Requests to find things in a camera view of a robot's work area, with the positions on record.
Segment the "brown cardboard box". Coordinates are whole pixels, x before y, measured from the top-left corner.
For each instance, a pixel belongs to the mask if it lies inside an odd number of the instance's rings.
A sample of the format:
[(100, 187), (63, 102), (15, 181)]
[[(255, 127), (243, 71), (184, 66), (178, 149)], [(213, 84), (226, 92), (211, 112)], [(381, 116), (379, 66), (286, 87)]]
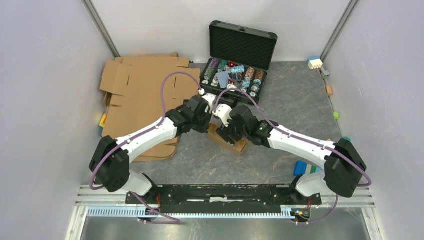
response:
[(220, 145), (224, 149), (232, 152), (233, 154), (237, 156), (242, 156), (246, 150), (248, 149), (248, 143), (244, 141), (243, 139), (240, 141), (227, 141), (224, 138), (222, 138), (220, 135), (218, 135), (217, 130), (219, 126), (214, 123), (210, 123), (208, 127), (208, 133), (207, 137), (215, 142), (216, 144)]

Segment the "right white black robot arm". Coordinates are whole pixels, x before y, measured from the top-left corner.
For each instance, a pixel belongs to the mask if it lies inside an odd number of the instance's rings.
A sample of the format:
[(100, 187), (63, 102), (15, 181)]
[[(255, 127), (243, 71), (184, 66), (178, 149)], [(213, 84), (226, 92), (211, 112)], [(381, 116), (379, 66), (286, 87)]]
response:
[(234, 140), (246, 138), (256, 146), (291, 153), (320, 168), (302, 174), (289, 189), (289, 199), (302, 204), (310, 196), (333, 192), (351, 198), (366, 173), (367, 166), (354, 145), (341, 138), (338, 142), (309, 137), (268, 119), (258, 120), (242, 105), (231, 108), (220, 104), (212, 114), (221, 120), (223, 129)]

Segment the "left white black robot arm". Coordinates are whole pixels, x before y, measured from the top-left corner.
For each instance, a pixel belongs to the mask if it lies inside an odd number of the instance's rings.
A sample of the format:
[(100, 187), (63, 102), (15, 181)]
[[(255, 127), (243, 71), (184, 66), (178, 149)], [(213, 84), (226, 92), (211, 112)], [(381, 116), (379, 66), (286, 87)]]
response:
[[(90, 188), (105, 188), (110, 193), (123, 189), (136, 193), (145, 204), (153, 203), (157, 198), (153, 182), (144, 174), (131, 173), (130, 164), (146, 151), (182, 134), (206, 133), (215, 100), (210, 93), (195, 95), (145, 128), (116, 139), (109, 135), (101, 138), (89, 164)], [(95, 180), (101, 183), (99, 187), (94, 186)]]

